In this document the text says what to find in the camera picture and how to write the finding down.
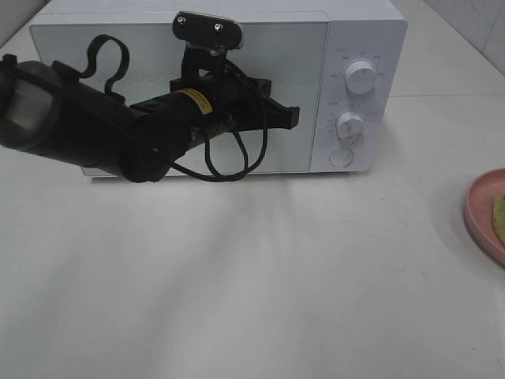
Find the white countertop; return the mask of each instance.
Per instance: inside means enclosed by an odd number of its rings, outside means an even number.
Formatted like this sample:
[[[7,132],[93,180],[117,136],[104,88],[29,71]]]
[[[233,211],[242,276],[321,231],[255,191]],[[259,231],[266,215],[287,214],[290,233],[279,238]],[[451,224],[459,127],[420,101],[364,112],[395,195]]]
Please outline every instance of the white countertop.
[[[132,185],[0,149],[0,377],[504,378],[505,271],[462,199],[504,165],[505,79],[397,3],[367,174]],[[26,30],[6,52],[36,58]]]

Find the pink plate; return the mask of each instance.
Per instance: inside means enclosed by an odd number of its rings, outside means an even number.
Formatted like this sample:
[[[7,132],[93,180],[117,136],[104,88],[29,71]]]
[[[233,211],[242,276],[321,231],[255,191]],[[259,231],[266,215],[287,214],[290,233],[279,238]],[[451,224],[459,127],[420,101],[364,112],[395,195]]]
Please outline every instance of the pink plate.
[[[495,199],[505,193],[505,169],[479,177],[466,195],[466,225],[486,253],[505,265],[505,248],[496,237],[492,222]]]

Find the white knob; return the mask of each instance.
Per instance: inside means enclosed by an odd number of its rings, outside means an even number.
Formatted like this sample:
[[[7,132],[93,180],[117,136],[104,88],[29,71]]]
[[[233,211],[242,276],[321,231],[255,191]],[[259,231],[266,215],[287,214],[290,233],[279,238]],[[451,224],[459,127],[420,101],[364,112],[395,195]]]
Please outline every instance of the white knob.
[[[376,68],[372,62],[358,61],[346,69],[346,85],[355,95],[370,92],[376,86]]]
[[[337,120],[337,136],[344,141],[352,141],[363,134],[365,122],[358,113],[347,112]]]

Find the microwave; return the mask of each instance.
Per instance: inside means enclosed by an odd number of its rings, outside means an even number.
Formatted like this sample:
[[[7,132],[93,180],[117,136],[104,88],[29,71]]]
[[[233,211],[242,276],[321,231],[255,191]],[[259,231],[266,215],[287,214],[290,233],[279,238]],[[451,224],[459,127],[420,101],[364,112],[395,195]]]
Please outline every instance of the microwave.
[[[33,19],[30,32],[42,62],[59,60],[77,69],[86,66],[93,38],[103,33],[118,38],[129,48],[130,67],[114,88],[127,104],[137,103],[167,93],[170,81],[181,75],[185,43],[172,33],[181,10],[238,22],[245,43],[228,59],[251,77],[270,79],[276,101],[300,107],[296,128],[269,131],[267,155],[255,173],[370,168],[407,29],[388,0],[53,0]],[[101,89],[118,61],[117,48],[106,45],[97,74],[83,82]],[[261,131],[242,138],[253,158]],[[241,170],[233,136],[223,134],[212,144],[221,172]],[[178,163],[206,173],[204,147]]]

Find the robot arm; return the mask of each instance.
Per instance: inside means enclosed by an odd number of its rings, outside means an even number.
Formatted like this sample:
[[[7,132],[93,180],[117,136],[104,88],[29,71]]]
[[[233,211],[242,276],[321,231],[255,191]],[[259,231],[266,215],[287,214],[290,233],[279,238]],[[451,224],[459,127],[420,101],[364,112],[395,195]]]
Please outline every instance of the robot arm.
[[[294,128],[300,110],[276,103],[269,97],[270,81],[247,77],[226,58],[228,51],[241,47],[242,30],[236,22],[180,12],[173,32],[186,41],[181,78],[170,83],[170,93],[130,107],[124,97],[112,92],[129,66],[128,48],[114,37],[100,35],[91,42],[88,67],[82,73],[58,61],[49,67],[4,56],[0,144],[99,168],[132,182],[157,182],[171,168],[209,182],[244,178],[264,158],[267,131]],[[96,56],[108,41],[119,45],[122,61],[102,93],[80,79],[96,72]],[[249,130],[264,131],[259,158],[251,166],[240,137],[240,132]],[[237,174],[221,175],[211,162],[210,140],[223,133],[232,133],[243,153],[244,170]],[[176,163],[201,144],[205,144],[210,176]]]

